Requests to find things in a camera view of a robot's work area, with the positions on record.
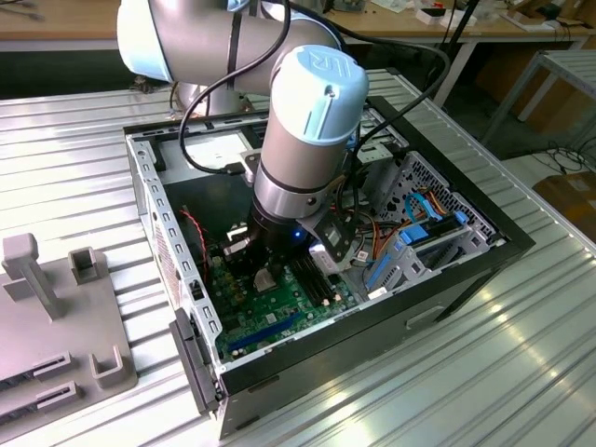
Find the ventilation grille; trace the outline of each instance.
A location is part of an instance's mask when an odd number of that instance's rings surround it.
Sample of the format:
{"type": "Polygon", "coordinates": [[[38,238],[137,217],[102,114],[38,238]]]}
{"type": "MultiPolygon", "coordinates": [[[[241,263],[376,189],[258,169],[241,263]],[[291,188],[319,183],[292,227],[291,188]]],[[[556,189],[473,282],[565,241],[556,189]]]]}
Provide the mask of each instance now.
{"type": "MultiPolygon", "coordinates": [[[[408,219],[404,208],[406,196],[423,188],[432,190],[444,210],[450,212],[463,211],[469,218],[468,224],[470,226],[478,223],[480,231],[486,237],[494,234],[494,229],[475,210],[464,203],[459,196],[449,191],[442,181],[427,168],[426,164],[413,154],[408,154],[406,157],[398,173],[398,178],[393,182],[393,191],[389,193],[386,203],[379,212],[379,216],[383,220],[391,220],[403,224],[408,219]]],[[[412,206],[414,215],[423,211],[422,206],[417,200],[411,199],[410,205],[412,206]]]]}
{"type": "Polygon", "coordinates": [[[166,244],[166,239],[164,239],[161,227],[158,223],[156,223],[155,225],[155,234],[158,267],[161,270],[161,275],[166,281],[166,286],[168,287],[170,298],[173,300],[174,304],[180,306],[180,281],[176,278],[176,266],[174,265],[174,262],[171,260],[171,256],[169,255],[168,251],[168,245],[166,244]]]}
{"type": "Polygon", "coordinates": [[[398,271],[398,268],[396,266],[393,267],[391,270],[389,270],[389,273],[387,273],[387,276],[381,283],[381,287],[385,287],[387,285],[387,283],[393,278],[393,275],[395,275],[395,272],[397,272],[397,271],[398,271]]]}

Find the light blue joint cap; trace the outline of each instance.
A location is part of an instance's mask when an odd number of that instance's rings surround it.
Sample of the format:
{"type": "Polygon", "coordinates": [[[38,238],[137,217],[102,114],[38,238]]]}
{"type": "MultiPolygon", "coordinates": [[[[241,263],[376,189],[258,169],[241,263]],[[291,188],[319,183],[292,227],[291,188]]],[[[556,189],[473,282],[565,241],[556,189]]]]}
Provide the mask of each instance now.
{"type": "Polygon", "coordinates": [[[230,12],[238,12],[249,5],[251,0],[227,0],[227,10],[230,12]]]}
{"type": "Polygon", "coordinates": [[[364,69],[338,49],[296,47],[271,87],[282,126],[300,141],[329,146],[347,140],[358,125],[369,91],[364,69]]]}
{"type": "Polygon", "coordinates": [[[129,70],[137,75],[172,81],[148,0],[122,0],[117,36],[120,57],[129,70]]]}

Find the blue cable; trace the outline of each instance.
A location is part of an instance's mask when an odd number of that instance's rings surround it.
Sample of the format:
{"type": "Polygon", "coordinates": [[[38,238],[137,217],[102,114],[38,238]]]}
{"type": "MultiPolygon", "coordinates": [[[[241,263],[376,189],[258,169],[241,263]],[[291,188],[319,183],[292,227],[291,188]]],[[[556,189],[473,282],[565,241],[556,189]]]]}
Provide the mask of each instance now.
{"type": "Polygon", "coordinates": [[[410,193],[406,196],[404,208],[406,210],[406,214],[408,214],[408,217],[410,218],[410,221],[412,223],[416,222],[416,217],[413,215],[412,205],[410,205],[411,198],[415,198],[416,200],[418,200],[420,205],[422,205],[422,209],[427,214],[427,217],[432,217],[434,219],[437,219],[438,221],[442,220],[442,217],[440,217],[439,214],[437,214],[437,212],[432,208],[432,205],[430,205],[430,202],[427,199],[425,199],[425,197],[422,194],[410,193]]]}

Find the motherboard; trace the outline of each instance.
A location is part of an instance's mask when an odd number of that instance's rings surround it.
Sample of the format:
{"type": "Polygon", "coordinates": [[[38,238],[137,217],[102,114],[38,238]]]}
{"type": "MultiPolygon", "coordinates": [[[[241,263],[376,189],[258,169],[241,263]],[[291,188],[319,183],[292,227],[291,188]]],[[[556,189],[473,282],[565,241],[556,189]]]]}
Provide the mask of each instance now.
{"type": "Polygon", "coordinates": [[[238,359],[358,305],[338,276],[304,278],[300,265],[290,264],[275,282],[267,282],[259,275],[233,276],[224,259],[212,259],[210,296],[223,325],[217,347],[224,361],[238,359]],[[315,288],[323,295],[317,295],[315,288]],[[317,302],[315,296],[330,298],[317,302]]]}

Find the red wire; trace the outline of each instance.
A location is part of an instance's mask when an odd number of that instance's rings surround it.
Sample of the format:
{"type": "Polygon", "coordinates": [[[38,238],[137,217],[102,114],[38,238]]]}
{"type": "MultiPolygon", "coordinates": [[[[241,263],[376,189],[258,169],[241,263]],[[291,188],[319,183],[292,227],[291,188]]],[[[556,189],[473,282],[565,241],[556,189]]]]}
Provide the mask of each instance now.
{"type": "Polygon", "coordinates": [[[203,230],[201,229],[201,225],[199,225],[196,219],[185,210],[180,210],[180,213],[186,216],[188,219],[190,219],[190,222],[195,224],[196,230],[198,231],[198,235],[201,239],[201,249],[203,250],[203,274],[205,276],[205,280],[207,280],[207,247],[205,245],[205,238],[203,237],[203,230]]]}

